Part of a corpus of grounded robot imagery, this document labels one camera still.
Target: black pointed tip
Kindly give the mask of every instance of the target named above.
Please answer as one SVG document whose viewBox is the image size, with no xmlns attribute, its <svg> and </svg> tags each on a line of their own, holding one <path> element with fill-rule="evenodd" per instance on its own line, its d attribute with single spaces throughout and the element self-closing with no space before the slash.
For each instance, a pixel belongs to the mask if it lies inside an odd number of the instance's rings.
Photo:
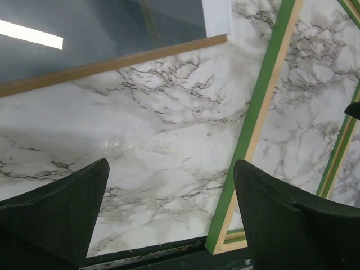
<svg viewBox="0 0 360 270">
<path fill-rule="evenodd" d="M 351 103 L 344 112 L 347 115 L 360 120 L 360 102 Z"/>
</svg>

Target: white strip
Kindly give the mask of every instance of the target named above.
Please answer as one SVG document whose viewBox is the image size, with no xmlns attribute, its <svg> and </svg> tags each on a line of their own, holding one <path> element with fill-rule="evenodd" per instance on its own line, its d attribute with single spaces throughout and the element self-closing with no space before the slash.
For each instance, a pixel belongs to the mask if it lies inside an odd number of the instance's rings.
<svg viewBox="0 0 360 270">
<path fill-rule="evenodd" d="M 206 36 L 230 33 L 229 0 L 202 0 Z"/>
<path fill-rule="evenodd" d="M 63 38 L 0 20 L 0 34 L 62 49 Z"/>
</svg>

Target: wooden frame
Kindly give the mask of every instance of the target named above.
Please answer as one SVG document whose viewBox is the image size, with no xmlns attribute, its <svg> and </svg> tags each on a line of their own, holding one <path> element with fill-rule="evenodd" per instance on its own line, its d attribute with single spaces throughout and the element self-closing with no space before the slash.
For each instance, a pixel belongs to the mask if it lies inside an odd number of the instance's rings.
<svg viewBox="0 0 360 270">
<path fill-rule="evenodd" d="M 152 49 L 150 51 L 140 52 L 129 56 L 106 60 L 103 62 L 78 66 L 54 73 L 48 73 L 40 76 L 0 84 L 0 98 L 45 86 L 51 86 L 57 83 L 75 80 L 81 77 L 86 77 L 109 70 L 123 68 L 125 66 L 148 62 L 154 59 L 159 59 L 171 55 L 177 55 L 183 52 L 218 45 L 221 43 L 225 43 L 226 41 L 227 35 L 219 35 L 217 37 L 204 38 L 170 47 Z"/>
<path fill-rule="evenodd" d="M 238 159 L 250 161 L 253 157 L 302 4 L 303 0 L 283 0 L 281 3 L 249 109 L 245 116 L 234 156 L 206 239 L 205 247 L 212 254 L 240 249 L 248 245 L 243 229 L 228 232 L 237 204 L 232 175 L 233 166 Z"/>
<path fill-rule="evenodd" d="M 338 0 L 356 26 L 360 29 L 360 2 L 359 0 Z M 352 102 L 360 101 L 360 81 L 355 90 Z M 329 198 L 339 170 L 347 155 L 353 134 L 357 127 L 357 120 L 349 115 L 345 117 L 340 133 L 336 139 L 334 149 L 322 176 L 316 195 Z"/>
</svg>

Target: green wooden frame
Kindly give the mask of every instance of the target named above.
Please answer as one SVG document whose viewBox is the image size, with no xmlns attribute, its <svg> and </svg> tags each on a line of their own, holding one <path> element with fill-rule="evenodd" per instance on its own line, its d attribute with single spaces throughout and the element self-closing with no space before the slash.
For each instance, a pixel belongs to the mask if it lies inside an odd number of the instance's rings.
<svg viewBox="0 0 360 270">
<path fill-rule="evenodd" d="M 303 0 L 284 0 L 281 3 L 249 109 L 245 116 L 238 143 L 206 239 L 205 247 L 212 254 L 244 248 L 248 245 L 243 229 L 228 232 L 230 221 L 237 204 L 232 175 L 233 166 L 238 159 L 250 161 L 253 157 L 276 83 L 280 77 L 290 39 L 299 18 L 302 4 Z"/>
<path fill-rule="evenodd" d="M 343 9 L 348 13 L 356 26 L 360 29 L 360 2 L 359 0 L 338 0 Z M 360 101 L 360 81 L 356 87 L 352 102 Z M 341 165 L 348 152 L 357 121 L 351 116 L 346 116 L 336 139 L 334 149 L 330 155 L 326 169 L 322 176 L 316 195 L 329 198 Z"/>
</svg>

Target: marble surface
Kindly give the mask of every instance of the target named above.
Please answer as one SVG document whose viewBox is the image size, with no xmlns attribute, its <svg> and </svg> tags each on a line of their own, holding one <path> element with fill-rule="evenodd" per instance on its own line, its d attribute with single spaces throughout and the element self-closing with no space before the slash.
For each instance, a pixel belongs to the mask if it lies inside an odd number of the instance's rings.
<svg viewBox="0 0 360 270">
<path fill-rule="evenodd" d="M 0 99 L 0 199 L 107 158 L 89 257 L 205 236 L 278 4 L 235 0 L 227 44 Z"/>
<path fill-rule="evenodd" d="M 317 191 L 359 81 L 360 31 L 336 0 L 305 0 L 253 158 Z"/>
<path fill-rule="evenodd" d="M 337 203 L 360 207 L 360 128 L 357 127 L 349 145 L 329 199 Z"/>
</svg>

